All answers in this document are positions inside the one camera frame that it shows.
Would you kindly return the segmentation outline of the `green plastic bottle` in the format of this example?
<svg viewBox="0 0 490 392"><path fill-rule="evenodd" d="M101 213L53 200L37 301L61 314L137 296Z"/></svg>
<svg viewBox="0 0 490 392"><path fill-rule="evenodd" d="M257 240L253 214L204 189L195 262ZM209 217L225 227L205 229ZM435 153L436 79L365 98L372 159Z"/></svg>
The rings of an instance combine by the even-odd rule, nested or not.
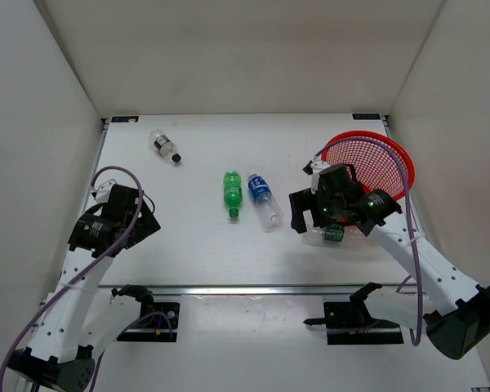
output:
<svg viewBox="0 0 490 392"><path fill-rule="evenodd" d="M238 219L243 200L242 179L237 171L227 171L223 178L223 198L232 220Z"/></svg>

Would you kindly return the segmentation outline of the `small black cap bottle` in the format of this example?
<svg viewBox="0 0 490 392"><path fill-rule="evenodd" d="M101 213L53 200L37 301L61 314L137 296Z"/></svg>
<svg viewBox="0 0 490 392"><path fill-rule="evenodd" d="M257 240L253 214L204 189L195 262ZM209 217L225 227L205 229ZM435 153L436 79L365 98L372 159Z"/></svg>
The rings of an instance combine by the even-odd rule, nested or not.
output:
<svg viewBox="0 0 490 392"><path fill-rule="evenodd" d="M158 154L169 163L175 165L181 163L182 157L178 152L176 144L163 131L151 131L149 142Z"/></svg>

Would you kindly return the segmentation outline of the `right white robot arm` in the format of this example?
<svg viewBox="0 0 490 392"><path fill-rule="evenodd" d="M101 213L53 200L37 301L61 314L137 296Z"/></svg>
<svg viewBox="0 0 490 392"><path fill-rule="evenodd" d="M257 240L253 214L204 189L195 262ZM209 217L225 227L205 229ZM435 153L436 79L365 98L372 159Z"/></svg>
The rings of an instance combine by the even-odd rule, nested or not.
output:
<svg viewBox="0 0 490 392"><path fill-rule="evenodd" d="M350 316L367 327L377 319L413 328L446 357L461 359L490 334L490 285L462 273L425 238L415 234L402 208L383 189L367 191L353 165L308 163L311 186L290 194L291 227L355 226L387 251L416 280L416 299L368 283L350 298Z"/></svg>

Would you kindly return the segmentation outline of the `red mesh plastic bin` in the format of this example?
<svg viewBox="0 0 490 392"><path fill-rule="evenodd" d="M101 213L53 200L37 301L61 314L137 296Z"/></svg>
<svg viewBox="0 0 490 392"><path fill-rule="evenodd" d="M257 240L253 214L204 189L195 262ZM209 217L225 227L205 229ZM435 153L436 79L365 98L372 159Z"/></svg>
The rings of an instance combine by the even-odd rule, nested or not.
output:
<svg viewBox="0 0 490 392"><path fill-rule="evenodd" d="M372 131L346 131L328 141L316 154L329 163L347 163L354 167L357 180L365 190L384 190L394 200L403 200L406 229L413 228L410 191L415 167L401 145Z"/></svg>

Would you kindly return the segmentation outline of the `dark green label bottle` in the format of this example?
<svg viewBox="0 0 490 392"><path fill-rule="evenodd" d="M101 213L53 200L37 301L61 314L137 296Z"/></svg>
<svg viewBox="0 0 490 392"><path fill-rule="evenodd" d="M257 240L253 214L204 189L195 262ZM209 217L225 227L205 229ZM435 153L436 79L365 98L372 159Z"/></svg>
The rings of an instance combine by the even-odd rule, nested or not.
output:
<svg viewBox="0 0 490 392"><path fill-rule="evenodd" d="M338 224L331 224L324 228L313 227L312 233L316 234L323 241L340 243L345 236L345 227Z"/></svg>

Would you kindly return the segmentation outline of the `blue label clear bottle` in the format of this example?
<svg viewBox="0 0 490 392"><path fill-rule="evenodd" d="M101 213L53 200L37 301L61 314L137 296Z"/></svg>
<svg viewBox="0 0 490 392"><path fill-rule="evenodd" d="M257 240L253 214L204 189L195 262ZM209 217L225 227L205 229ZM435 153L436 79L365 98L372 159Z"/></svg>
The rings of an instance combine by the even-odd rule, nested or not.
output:
<svg viewBox="0 0 490 392"><path fill-rule="evenodd" d="M280 227L283 223L284 215L265 179L256 173L252 173L248 176L247 187L252 196L262 228L270 232Z"/></svg>

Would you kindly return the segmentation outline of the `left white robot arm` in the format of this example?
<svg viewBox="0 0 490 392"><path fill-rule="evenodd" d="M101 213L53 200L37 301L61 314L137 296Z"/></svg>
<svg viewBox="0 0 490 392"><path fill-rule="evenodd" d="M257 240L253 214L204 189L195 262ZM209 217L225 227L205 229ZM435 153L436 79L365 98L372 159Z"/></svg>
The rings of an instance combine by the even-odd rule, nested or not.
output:
<svg viewBox="0 0 490 392"><path fill-rule="evenodd" d="M100 281L114 256L134 247L160 229L160 225L135 188L101 187L98 203L78 218L69 238L69 249L82 249L97 258L109 247L112 255L93 269L80 261L67 261L60 275L64 294L51 294L51 307L38 319L38 329L23 349L16 349L6 367L37 386L56 391L84 391L94 379L107 345L134 323L145 327L155 316L152 292L144 286L114 289L112 300L92 321L86 320Z"/></svg>

